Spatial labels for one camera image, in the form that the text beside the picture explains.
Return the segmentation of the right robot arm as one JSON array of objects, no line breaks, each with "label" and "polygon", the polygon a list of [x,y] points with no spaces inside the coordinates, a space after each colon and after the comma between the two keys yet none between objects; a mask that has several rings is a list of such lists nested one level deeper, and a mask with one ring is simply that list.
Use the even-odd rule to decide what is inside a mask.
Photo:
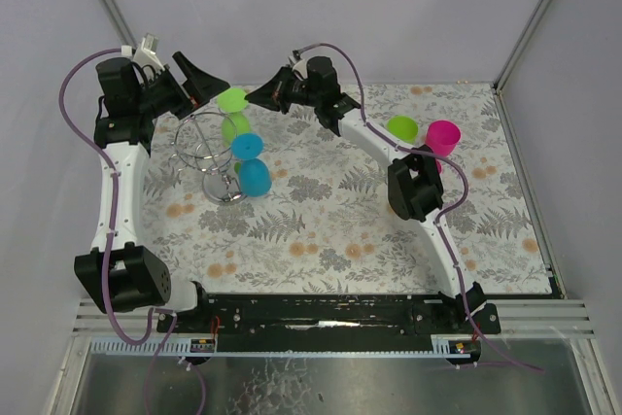
[{"label": "right robot arm", "polygon": [[[446,231],[446,214],[467,200],[468,182],[464,171],[433,148],[402,145],[385,128],[367,117],[364,92],[358,100],[349,96],[338,82],[330,58],[300,57],[279,69],[267,83],[244,95],[244,100],[265,110],[286,115],[293,105],[311,108],[319,124],[363,150],[385,169],[388,201],[395,214],[419,228],[429,261],[437,268],[439,297],[461,322],[474,321],[474,314],[486,304],[481,286],[467,286],[456,245]],[[438,162],[451,166],[462,180],[463,194],[451,206],[443,204],[444,187]]]}]

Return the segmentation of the pink wine glass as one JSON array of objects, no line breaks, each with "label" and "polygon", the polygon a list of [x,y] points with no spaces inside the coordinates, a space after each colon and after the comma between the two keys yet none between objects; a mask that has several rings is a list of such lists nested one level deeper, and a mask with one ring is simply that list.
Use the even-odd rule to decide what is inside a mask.
[{"label": "pink wine glass", "polygon": [[461,130],[451,121],[440,120],[432,122],[425,138],[425,145],[434,154],[449,156],[462,138]]}]

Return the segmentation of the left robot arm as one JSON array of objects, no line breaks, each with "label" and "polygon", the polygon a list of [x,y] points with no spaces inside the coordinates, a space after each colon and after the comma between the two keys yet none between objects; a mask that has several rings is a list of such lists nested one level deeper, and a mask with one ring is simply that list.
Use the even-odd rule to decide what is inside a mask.
[{"label": "left robot arm", "polygon": [[102,94],[88,141],[101,162],[100,211],[90,250],[75,257],[74,272],[101,312],[161,306],[171,297],[168,267],[144,245],[140,220],[156,119],[186,118],[230,87],[181,52],[173,59],[183,83],[150,52],[131,50],[96,66]]}]

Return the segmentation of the blue wine glass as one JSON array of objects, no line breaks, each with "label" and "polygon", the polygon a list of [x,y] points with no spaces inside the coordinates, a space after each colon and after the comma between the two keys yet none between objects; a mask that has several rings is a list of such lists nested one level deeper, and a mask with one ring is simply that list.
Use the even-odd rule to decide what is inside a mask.
[{"label": "blue wine glass", "polygon": [[256,133],[244,133],[231,143],[233,155],[240,161],[238,178],[241,190],[250,197],[260,197],[271,189],[271,176],[266,164],[259,159],[263,140]]}]

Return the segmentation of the green wine glass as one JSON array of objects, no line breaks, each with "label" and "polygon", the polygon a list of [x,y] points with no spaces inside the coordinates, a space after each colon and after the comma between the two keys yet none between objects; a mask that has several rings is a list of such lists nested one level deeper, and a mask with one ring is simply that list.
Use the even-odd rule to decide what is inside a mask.
[{"label": "green wine glass", "polygon": [[225,116],[221,131],[223,140],[230,144],[236,137],[252,131],[249,120],[244,114],[248,102],[242,88],[230,88],[217,97],[217,104]]},{"label": "green wine glass", "polygon": [[414,144],[419,133],[419,125],[408,116],[394,116],[386,123],[387,130],[407,144]]}]

